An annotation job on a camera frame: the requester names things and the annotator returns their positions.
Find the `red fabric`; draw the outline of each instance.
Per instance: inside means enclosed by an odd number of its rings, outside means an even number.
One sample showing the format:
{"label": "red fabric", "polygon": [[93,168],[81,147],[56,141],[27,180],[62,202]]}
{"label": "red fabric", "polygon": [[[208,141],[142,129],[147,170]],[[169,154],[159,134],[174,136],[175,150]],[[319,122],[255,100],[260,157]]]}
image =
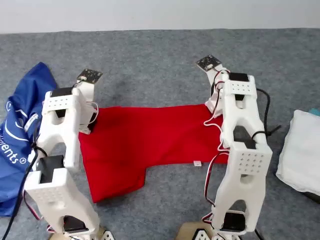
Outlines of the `red fabric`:
{"label": "red fabric", "polygon": [[218,128],[203,125],[210,117],[203,104],[100,108],[93,132],[79,135],[93,201],[143,187],[148,167],[209,162],[220,143]]}

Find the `blue fabric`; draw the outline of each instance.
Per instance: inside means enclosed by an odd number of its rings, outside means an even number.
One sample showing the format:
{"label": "blue fabric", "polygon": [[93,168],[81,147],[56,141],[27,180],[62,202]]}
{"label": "blue fabric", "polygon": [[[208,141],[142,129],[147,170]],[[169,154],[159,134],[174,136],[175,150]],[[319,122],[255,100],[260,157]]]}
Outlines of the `blue fabric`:
{"label": "blue fabric", "polygon": [[7,116],[0,125],[0,216],[11,216],[20,183],[28,167],[33,132],[41,117],[45,94],[57,87],[42,62],[19,82],[5,104]]}
{"label": "blue fabric", "polygon": [[309,113],[314,114],[316,116],[320,116],[320,111],[318,109],[316,109],[316,108],[311,108],[309,110]]}

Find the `gray carpet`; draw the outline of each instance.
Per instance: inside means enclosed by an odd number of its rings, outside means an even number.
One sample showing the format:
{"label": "gray carpet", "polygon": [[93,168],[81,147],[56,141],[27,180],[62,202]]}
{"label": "gray carpet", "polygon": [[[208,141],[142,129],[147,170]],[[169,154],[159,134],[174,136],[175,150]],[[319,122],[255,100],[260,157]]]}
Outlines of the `gray carpet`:
{"label": "gray carpet", "polygon": [[[295,109],[320,107],[320,29],[143,30],[0,35],[0,106],[31,67],[42,61],[61,87],[84,68],[104,73],[95,100],[109,106],[176,106],[204,103],[206,75],[195,62],[211,53],[231,71],[255,76],[271,95],[269,126],[287,126]],[[265,98],[259,95],[263,116]],[[2,107],[0,117],[3,119]],[[318,239],[320,206],[275,177],[286,134],[269,138],[274,155],[258,229],[266,240]],[[226,167],[213,170],[214,196]],[[172,240],[183,222],[198,221],[210,210],[203,197],[207,165],[149,168],[145,186],[94,207],[117,240]],[[89,196],[84,171],[74,176]],[[0,235],[8,219],[0,219]],[[45,239],[46,223],[36,222],[22,205],[8,239]],[[246,234],[243,239],[257,237]]]}

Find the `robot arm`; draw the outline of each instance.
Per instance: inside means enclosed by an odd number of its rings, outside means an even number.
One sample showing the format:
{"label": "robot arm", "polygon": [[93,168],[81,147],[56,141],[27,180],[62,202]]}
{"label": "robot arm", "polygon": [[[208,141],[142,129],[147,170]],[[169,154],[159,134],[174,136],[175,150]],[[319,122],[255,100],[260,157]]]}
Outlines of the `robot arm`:
{"label": "robot arm", "polygon": [[[92,106],[94,84],[101,72],[85,69],[72,87],[47,92],[37,146],[42,148],[24,189],[37,203],[40,213],[56,233],[81,240],[98,240],[100,220],[89,200],[78,190],[70,174],[79,168],[79,132],[90,133],[97,117]],[[58,143],[65,155],[52,156]],[[32,160],[35,152],[29,155]]]}
{"label": "robot arm", "polygon": [[[228,71],[212,55],[197,64],[206,72],[211,85],[211,96],[205,105],[214,118],[223,115],[220,141],[229,151],[226,173],[211,207],[211,225],[216,233],[225,236],[253,232],[265,198],[272,157],[266,135],[261,134],[264,125],[259,118],[255,79]],[[242,127],[250,137],[237,138],[237,127]],[[238,200],[245,202],[245,212],[230,210]]]}

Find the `white cloth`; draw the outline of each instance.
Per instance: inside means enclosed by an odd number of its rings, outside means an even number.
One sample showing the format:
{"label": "white cloth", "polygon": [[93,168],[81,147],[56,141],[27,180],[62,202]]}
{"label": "white cloth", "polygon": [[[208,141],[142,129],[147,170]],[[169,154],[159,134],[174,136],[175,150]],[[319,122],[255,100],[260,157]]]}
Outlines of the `white cloth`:
{"label": "white cloth", "polygon": [[320,196],[320,117],[295,110],[276,176],[299,192]]}

